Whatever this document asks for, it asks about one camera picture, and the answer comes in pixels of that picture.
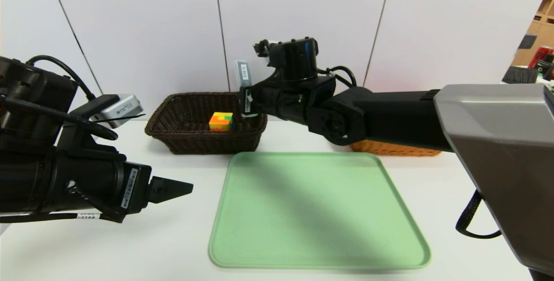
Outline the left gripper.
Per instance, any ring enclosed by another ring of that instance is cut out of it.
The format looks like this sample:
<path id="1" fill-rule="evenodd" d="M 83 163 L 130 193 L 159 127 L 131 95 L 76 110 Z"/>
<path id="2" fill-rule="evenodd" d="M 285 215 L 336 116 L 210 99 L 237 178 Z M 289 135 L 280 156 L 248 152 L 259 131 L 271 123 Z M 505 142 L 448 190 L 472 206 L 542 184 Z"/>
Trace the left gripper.
<path id="1" fill-rule="evenodd" d="M 69 193 L 70 181 L 89 197 L 125 214 L 139 213 L 147 202 L 162 203 L 193 192 L 193 184 L 157 176 L 150 181 L 150 174 L 150 166 L 138 163 L 59 157 L 58 211 L 93 208 L 78 194 Z"/>

